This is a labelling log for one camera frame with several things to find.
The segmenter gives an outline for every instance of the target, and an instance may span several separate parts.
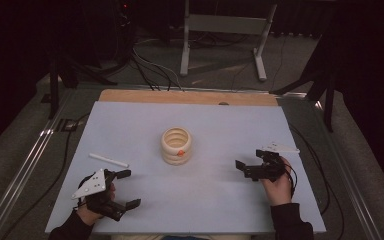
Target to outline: person's right hand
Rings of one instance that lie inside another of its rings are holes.
[[[288,160],[283,157],[281,158],[286,165],[291,166]],[[288,173],[291,173],[291,168],[288,166],[285,166],[285,168]],[[286,173],[280,176],[280,178],[278,178],[275,182],[271,182],[269,179],[260,179],[260,181],[263,183],[267,198],[269,199],[271,206],[291,203],[292,183],[289,181],[289,177]]]

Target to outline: gray carpet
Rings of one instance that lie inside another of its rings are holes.
[[[238,38],[235,35],[224,37],[232,40]],[[251,50],[257,40],[255,37],[250,37],[244,42],[229,47],[192,49],[189,75],[186,77],[179,76],[180,85],[188,91],[212,89],[236,92],[276,89],[298,79],[317,44],[316,40],[303,37],[270,37],[263,52],[268,80],[260,82],[257,79],[251,58]],[[181,41],[173,40],[170,45],[158,40],[141,41],[142,39],[139,39],[139,44],[135,46],[135,50],[140,56],[172,69],[176,74],[179,73]],[[147,88],[141,75],[132,66],[126,66],[108,78],[119,83],[117,88]],[[166,79],[151,71],[146,71],[146,74],[162,89],[166,89],[168,85]],[[168,74],[173,81],[176,81],[173,73],[168,72]],[[295,89],[294,92],[305,93],[310,86],[311,84],[302,86]],[[37,95],[0,137],[0,199],[2,199],[6,187],[10,184],[22,162],[28,158],[39,134],[48,123],[49,106],[40,103],[43,94],[48,91],[48,87],[48,78],[38,83]],[[101,90],[105,88],[106,86],[99,85],[84,77],[82,77],[77,89],[64,89],[60,84],[60,95],[66,104],[62,106],[57,122],[59,119],[77,119],[90,112],[92,104],[98,99]],[[342,239],[376,239],[369,237],[370,233],[367,235],[367,219],[364,219],[366,216],[359,214],[358,208],[361,206],[367,207],[370,217],[379,231],[379,234],[375,233],[374,236],[384,239],[384,176],[364,137],[344,106],[341,95],[336,93],[335,97],[332,118],[334,133],[328,133],[324,129],[320,123],[321,112],[314,107],[314,103],[300,97],[278,99],[288,121],[302,133],[319,156],[326,178],[340,203],[341,210],[331,194],[330,206],[323,215],[327,232],[316,234],[316,239],[338,238],[342,229],[341,212],[344,215]],[[84,121],[70,136],[67,151],[68,162],[62,176],[64,176],[71,157],[74,155],[83,127]],[[54,133],[46,147],[43,148],[34,171],[18,196],[7,221],[2,226],[0,237],[32,206],[57,177],[63,166],[67,135],[67,132],[54,127]],[[327,193],[321,181],[321,174],[303,139],[297,134],[294,134],[294,139],[301,149],[301,159],[319,208],[323,209],[327,204]],[[346,163],[345,170],[341,160]],[[355,202],[352,200],[353,198],[350,198],[350,194],[355,194],[356,189],[349,187],[350,179],[346,174],[347,171],[352,174],[351,180],[354,180],[357,193],[363,199],[363,203]],[[62,180],[63,177],[59,179],[45,198],[18,222],[18,225],[11,230],[6,239],[47,239],[44,229]],[[109,237],[92,236],[91,238],[108,239]],[[261,235],[256,238],[274,239],[273,234]]]

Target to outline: person's left hand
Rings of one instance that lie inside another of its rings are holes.
[[[113,201],[115,198],[115,186],[113,183],[111,183],[110,186],[110,194],[111,201]],[[87,209],[86,204],[80,206],[79,209],[77,209],[77,215],[79,215],[82,221],[89,226],[92,226],[96,221],[98,221],[98,219],[103,217],[101,214],[92,212]]]

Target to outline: cylindrical object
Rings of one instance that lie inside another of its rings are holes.
[[[186,163],[191,156],[191,146],[192,137],[184,128],[170,128],[161,137],[162,157],[171,165]]]

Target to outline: white stick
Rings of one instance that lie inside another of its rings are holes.
[[[116,165],[119,165],[119,166],[122,166],[122,167],[125,167],[125,168],[129,168],[129,164],[127,164],[127,163],[123,163],[123,162],[119,162],[119,161],[114,161],[112,159],[109,159],[109,158],[106,158],[106,157],[103,157],[103,156],[99,156],[97,154],[89,153],[89,157],[95,158],[95,159],[99,159],[99,160],[102,160],[102,161],[105,161],[105,162],[109,162],[109,163],[112,163],[112,164],[116,164]]]

